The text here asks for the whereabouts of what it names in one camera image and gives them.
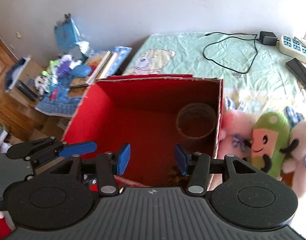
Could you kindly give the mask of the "blue oval case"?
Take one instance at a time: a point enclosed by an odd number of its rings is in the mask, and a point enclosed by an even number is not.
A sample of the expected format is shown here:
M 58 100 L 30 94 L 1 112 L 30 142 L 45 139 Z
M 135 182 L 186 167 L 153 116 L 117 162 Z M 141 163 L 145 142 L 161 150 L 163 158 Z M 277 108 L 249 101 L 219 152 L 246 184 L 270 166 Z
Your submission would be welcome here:
M 73 77 L 87 77 L 92 72 L 92 68 L 87 65 L 78 65 L 74 69 L 71 70 L 71 75 Z

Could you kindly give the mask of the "black power adapter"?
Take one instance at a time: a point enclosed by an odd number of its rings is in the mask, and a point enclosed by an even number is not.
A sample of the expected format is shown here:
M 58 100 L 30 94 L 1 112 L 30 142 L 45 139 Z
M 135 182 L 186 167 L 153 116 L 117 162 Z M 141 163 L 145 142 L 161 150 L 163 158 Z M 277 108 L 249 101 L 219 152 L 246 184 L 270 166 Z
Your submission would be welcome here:
M 265 46 L 276 46 L 277 36 L 271 31 L 260 31 L 260 42 Z

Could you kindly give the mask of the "black smartphone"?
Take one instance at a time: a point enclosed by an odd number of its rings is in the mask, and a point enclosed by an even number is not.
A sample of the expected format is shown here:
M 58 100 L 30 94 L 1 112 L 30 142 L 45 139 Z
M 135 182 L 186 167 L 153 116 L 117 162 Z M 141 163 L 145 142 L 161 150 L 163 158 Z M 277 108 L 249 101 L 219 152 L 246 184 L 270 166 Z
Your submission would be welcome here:
M 306 88 L 306 67 L 296 58 L 287 61 L 286 67 L 301 81 Z

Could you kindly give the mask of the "purple plush toy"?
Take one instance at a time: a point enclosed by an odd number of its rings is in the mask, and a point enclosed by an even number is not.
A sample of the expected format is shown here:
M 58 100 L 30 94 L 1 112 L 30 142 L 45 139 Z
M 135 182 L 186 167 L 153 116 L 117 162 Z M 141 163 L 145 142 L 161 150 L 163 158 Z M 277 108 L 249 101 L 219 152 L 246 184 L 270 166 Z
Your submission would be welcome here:
M 72 56 L 67 54 L 62 56 L 62 58 L 58 62 L 58 67 L 56 70 L 56 74 L 58 77 L 64 77 L 69 73 L 69 67 L 72 63 Z

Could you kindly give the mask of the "green cartoon bed sheet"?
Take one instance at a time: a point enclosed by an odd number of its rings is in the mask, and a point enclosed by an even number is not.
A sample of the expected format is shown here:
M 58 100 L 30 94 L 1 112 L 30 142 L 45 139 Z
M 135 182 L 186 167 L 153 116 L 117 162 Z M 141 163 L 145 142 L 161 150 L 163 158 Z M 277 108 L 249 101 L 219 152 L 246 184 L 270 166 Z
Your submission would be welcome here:
M 153 34 L 137 51 L 124 75 L 191 74 L 223 81 L 224 97 L 247 112 L 284 112 L 306 118 L 306 89 L 286 67 L 291 58 L 253 35 L 220 33 Z

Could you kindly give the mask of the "white blue power strip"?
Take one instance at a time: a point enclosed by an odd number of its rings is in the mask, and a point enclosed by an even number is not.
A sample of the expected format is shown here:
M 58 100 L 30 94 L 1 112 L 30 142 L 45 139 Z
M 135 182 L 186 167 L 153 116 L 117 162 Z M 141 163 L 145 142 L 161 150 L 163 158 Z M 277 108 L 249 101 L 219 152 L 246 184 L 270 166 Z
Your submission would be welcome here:
M 281 35 L 278 47 L 281 53 L 296 58 L 306 64 L 306 46 L 303 42 L 296 38 Z

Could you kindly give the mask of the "wooden cabinet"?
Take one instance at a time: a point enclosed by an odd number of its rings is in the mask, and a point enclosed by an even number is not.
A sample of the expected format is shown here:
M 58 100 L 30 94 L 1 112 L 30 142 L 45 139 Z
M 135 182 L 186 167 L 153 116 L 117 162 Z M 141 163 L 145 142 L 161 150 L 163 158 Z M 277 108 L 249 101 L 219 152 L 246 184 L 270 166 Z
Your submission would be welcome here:
M 47 116 L 35 110 L 36 103 L 17 88 L 5 91 L 5 75 L 16 62 L 17 58 L 0 39 L 0 126 L 9 131 L 12 144 L 51 136 L 60 140 L 69 118 Z

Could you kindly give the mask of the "white plush bear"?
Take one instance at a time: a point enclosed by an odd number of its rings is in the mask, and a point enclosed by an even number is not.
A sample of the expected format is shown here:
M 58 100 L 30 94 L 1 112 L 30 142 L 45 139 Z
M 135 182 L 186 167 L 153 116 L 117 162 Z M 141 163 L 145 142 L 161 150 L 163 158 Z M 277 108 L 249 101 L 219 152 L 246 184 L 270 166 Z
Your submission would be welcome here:
M 290 141 L 298 141 L 298 146 L 285 159 L 282 172 L 293 173 L 292 190 L 300 199 L 306 194 L 306 119 L 301 120 L 291 130 Z

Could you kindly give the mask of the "black cylinder bottle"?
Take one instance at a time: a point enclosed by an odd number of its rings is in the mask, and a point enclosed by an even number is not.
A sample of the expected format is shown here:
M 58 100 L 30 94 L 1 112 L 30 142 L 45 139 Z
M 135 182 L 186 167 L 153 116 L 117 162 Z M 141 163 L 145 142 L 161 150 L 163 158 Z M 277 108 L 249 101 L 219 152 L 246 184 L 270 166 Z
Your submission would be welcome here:
M 37 94 L 35 94 L 28 86 L 26 86 L 21 80 L 18 80 L 15 87 L 24 94 L 31 101 L 36 101 L 38 99 Z

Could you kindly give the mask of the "brown cardboard box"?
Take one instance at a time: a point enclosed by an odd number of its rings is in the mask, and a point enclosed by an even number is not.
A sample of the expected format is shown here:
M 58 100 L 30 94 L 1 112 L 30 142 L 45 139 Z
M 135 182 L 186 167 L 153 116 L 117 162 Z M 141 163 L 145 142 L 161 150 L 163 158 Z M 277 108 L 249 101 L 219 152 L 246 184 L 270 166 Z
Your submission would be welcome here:
M 6 73 L 4 85 L 5 92 L 23 106 L 31 106 L 39 100 L 39 93 L 35 88 L 35 79 L 39 77 L 43 71 L 44 69 L 30 57 L 21 58 Z M 21 80 L 35 94 L 37 94 L 38 99 L 36 101 L 31 101 L 15 87 L 18 80 Z

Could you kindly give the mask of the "pink plush bear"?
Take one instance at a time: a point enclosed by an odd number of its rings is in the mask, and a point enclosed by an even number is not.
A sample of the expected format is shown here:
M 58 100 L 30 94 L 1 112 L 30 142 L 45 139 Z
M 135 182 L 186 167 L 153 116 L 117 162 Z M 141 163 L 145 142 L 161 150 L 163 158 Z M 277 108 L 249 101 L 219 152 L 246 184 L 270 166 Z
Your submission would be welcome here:
M 223 98 L 224 112 L 220 130 L 220 143 L 217 158 L 223 159 L 226 154 L 233 154 L 239 158 L 250 156 L 253 126 L 256 116 L 247 112 L 244 101 L 239 106 L 229 97 Z

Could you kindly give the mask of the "blue gift bag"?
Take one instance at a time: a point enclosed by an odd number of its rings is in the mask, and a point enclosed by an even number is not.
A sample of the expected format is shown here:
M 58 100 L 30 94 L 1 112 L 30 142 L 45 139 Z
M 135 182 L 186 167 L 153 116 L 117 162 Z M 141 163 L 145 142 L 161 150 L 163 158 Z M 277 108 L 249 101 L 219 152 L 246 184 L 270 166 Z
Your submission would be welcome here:
M 56 22 L 54 36 L 60 51 L 68 52 L 81 41 L 80 32 L 71 14 L 65 14 L 63 21 Z

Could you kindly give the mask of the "large red cardboard box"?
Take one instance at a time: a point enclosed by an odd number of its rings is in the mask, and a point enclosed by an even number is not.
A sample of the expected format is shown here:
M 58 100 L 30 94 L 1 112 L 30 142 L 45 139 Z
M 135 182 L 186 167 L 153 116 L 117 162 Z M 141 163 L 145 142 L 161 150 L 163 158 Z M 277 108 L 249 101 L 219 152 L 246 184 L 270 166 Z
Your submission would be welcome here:
M 147 186 L 165 186 L 175 166 L 173 149 L 216 157 L 221 126 L 223 81 L 192 75 L 129 75 L 97 81 L 88 89 L 62 137 L 74 144 L 94 141 L 93 159 L 104 152 L 131 146 L 124 178 Z M 180 110 L 190 103 L 206 103 L 216 113 L 215 128 L 205 139 L 185 139 L 176 128 Z

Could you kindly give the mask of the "stack of books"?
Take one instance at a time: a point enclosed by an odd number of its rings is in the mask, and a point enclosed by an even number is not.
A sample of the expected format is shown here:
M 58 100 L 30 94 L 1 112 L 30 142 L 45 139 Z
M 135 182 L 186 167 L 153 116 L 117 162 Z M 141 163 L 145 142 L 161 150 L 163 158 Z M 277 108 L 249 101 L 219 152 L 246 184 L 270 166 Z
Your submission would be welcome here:
M 80 88 L 92 85 L 94 81 L 105 79 L 109 75 L 109 70 L 113 66 L 118 54 L 116 52 L 104 51 L 89 57 L 84 65 L 90 66 L 92 72 L 87 77 L 73 77 L 69 87 Z

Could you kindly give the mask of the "clear printed tape roll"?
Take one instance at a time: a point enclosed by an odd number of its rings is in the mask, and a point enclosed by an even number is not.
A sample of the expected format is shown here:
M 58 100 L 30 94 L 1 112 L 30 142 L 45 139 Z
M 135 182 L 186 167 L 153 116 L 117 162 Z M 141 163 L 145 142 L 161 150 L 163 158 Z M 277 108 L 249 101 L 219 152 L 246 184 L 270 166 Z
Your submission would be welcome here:
M 217 114 L 206 103 L 195 102 L 184 106 L 177 115 L 176 128 L 188 140 L 206 138 L 215 129 Z

